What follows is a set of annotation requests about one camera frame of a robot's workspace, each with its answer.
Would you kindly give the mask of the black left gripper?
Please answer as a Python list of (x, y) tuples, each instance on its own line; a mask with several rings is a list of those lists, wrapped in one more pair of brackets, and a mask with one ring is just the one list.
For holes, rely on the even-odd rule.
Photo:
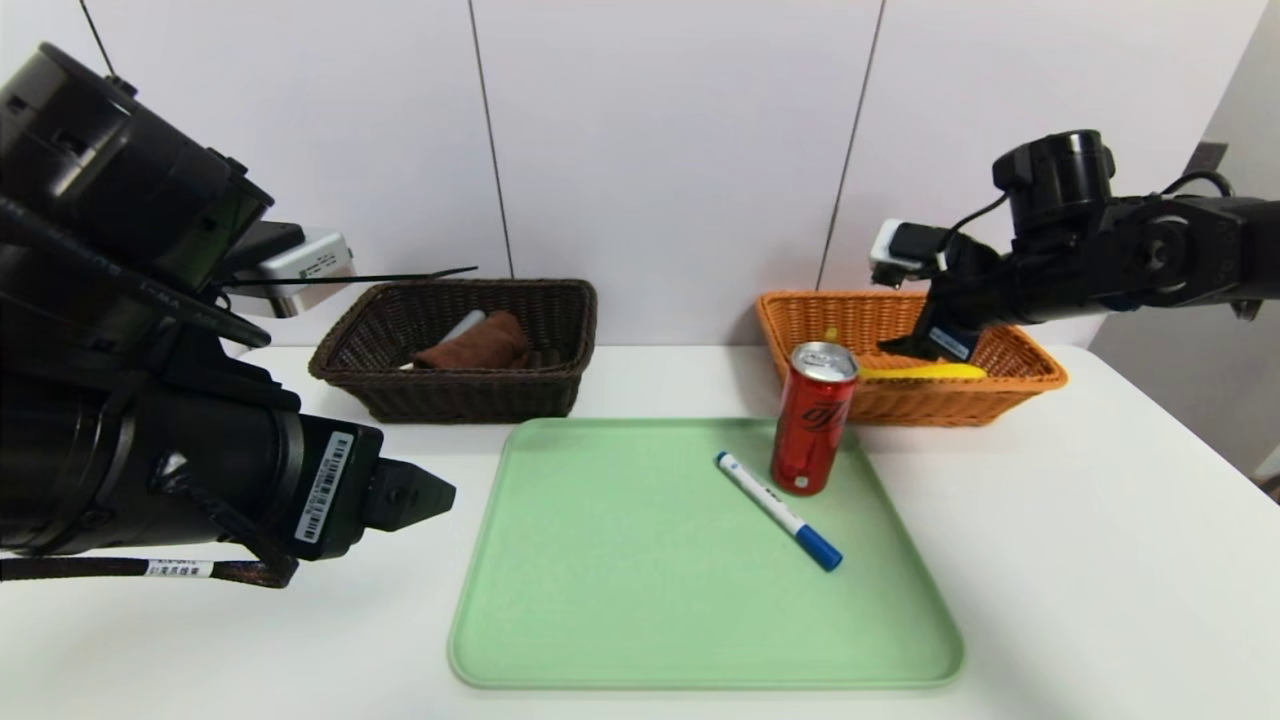
[(168, 410), (169, 442), (195, 487), (301, 560), (339, 557), (364, 525), (402, 530), (449, 512), (456, 500), (456, 487), (440, 477), (379, 459), (380, 432), (305, 414), (298, 395), (253, 404), (175, 395)]

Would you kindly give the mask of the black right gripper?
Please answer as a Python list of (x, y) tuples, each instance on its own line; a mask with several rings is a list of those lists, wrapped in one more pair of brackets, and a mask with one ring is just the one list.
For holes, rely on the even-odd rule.
[(968, 259), (945, 270), (932, 263), (918, 272), (931, 287), (913, 334), (879, 341), (884, 354), (916, 360), (966, 363), (980, 337), (1009, 324), (1009, 264), (1004, 258)]

